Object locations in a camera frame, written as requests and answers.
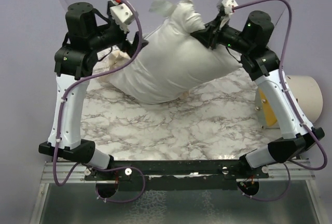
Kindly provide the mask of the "grey pillowcase with cream trim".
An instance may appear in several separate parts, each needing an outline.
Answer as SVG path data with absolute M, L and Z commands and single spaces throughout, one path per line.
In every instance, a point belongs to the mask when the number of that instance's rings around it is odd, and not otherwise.
M 195 8 L 192 0 L 180 0 L 175 5 L 154 1 L 151 7 L 166 13 L 165 20 L 145 37 L 148 45 L 130 65 L 103 80 L 141 103 L 160 104 L 175 100 L 192 88 L 184 72 L 189 66 L 180 61 L 189 40 L 186 21 L 195 14 Z

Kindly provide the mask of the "white pillow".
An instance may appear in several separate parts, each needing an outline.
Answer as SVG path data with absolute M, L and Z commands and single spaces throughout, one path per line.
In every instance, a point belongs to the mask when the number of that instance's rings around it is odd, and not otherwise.
M 202 17 L 198 12 L 195 11 L 186 23 L 189 25 L 189 40 L 185 43 L 186 53 L 180 64 L 189 66 L 184 72 L 188 75 L 192 88 L 224 77 L 240 68 L 239 62 L 229 55 L 222 45 L 211 50 L 190 36 L 190 33 L 204 29 Z

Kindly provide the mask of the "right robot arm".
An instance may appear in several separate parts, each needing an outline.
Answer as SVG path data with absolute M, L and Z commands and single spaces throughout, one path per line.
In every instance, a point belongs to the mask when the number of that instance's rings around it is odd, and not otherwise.
M 240 53 L 242 67 L 264 94 L 277 119 L 281 138 L 240 158 L 243 162 L 238 165 L 239 174 L 250 178 L 258 167 L 284 163 L 309 150 L 325 133 L 322 128 L 315 128 L 300 109 L 279 69 L 278 56 L 267 46 L 274 29 L 270 16 L 259 10 L 251 12 L 242 31 L 230 27 L 229 18 L 221 9 L 213 21 L 205 24 L 205 29 L 191 36 L 207 48 L 223 45 Z

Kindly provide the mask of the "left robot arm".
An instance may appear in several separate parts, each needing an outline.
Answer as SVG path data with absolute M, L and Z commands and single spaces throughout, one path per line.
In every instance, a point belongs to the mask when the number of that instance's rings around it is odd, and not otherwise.
M 141 48 L 143 39 L 138 13 L 126 0 L 109 0 L 108 16 L 103 16 L 92 4 L 73 3 L 65 14 L 67 33 L 61 48 L 55 53 L 57 101 L 51 133 L 39 145 L 39 153 L 96 167 L 104 180 L 113 177 L 112 156 L 95 147 L 95 142 L 81 138 L 80 124 L 84 98 L 89 82 L 98 75 L 94 66 L 100 61 L 98 53 L 113 46 L 126 52 L 131 64 Z

